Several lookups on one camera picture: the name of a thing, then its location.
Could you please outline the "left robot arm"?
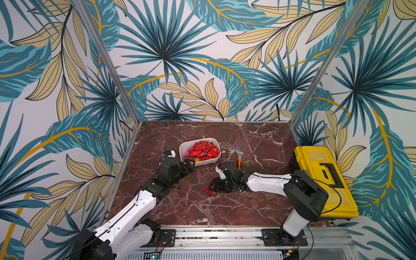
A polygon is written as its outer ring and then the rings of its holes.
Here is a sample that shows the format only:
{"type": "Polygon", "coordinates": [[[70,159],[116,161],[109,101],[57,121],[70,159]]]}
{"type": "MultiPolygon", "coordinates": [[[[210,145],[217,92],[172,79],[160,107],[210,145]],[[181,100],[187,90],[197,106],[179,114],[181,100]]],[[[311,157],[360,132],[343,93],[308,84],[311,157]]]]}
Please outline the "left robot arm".
{"type": "Polygon", "coordinates": [[[83,231],[76,236],[68,259],[123,260],[139,247],[151,241],[157,242],[160,226],[142,218],[195,168],[196,163],[192,159],[181,161],[173,155],[166,156],[160,162],[158,171],[122,210],[94,231],[83,231]]]}

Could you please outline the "white plastic storage box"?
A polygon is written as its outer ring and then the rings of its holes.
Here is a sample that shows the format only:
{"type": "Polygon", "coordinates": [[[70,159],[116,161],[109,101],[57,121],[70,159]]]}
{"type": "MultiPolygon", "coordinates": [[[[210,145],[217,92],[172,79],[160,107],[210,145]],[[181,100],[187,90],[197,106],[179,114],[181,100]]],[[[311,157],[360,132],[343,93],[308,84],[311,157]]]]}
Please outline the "white plastic storage box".
{"type": "Polygon", "coordinates": [[[194,160],[195,166],[216,163],[221,154],[219,143],[214,138],[186,141],[179,146],[181,160],[194,160]]]}

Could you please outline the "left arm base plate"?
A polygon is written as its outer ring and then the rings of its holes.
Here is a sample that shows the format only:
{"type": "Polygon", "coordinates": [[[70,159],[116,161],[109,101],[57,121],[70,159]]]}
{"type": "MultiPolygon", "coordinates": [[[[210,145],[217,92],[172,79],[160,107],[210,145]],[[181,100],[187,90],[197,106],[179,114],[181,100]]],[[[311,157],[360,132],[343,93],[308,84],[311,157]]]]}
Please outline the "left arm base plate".
{"type": "Polygon", "coordinates": [[[152,236],[149,243],[142,246],[142,248],[173,248],[176,241],[175,229],[161,229],[152,236]]]}

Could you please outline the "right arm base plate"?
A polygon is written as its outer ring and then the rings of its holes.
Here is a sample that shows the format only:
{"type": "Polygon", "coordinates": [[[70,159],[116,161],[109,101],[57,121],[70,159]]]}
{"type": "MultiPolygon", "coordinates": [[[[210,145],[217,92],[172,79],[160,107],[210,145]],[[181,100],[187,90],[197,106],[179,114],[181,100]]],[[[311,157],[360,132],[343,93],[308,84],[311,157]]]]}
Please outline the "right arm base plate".
{"type": "Polygon", "coordinates": [[[293,237],[284,230],[280,229],[262,229],[262,240],[266,247],[305,247],[308,245],[303,230],[293,237]]]}

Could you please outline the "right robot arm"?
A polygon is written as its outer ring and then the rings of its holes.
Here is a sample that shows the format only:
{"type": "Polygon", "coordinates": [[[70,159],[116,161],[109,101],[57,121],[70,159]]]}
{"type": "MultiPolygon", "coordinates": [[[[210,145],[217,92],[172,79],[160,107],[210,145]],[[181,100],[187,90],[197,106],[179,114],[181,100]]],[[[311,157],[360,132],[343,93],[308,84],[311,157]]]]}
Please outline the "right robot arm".
{"type": "Polygon", "coordinates": [[[293,210],[279,231],[282,237],[297,237],[309,223],[320,220],[328,192],[305,172],[272,175],[258,172],[243,173],[232,162],[226,161],[215,168],[219,174],[205,188],[207,193],[267,192],[287,197],[293,210]]]}

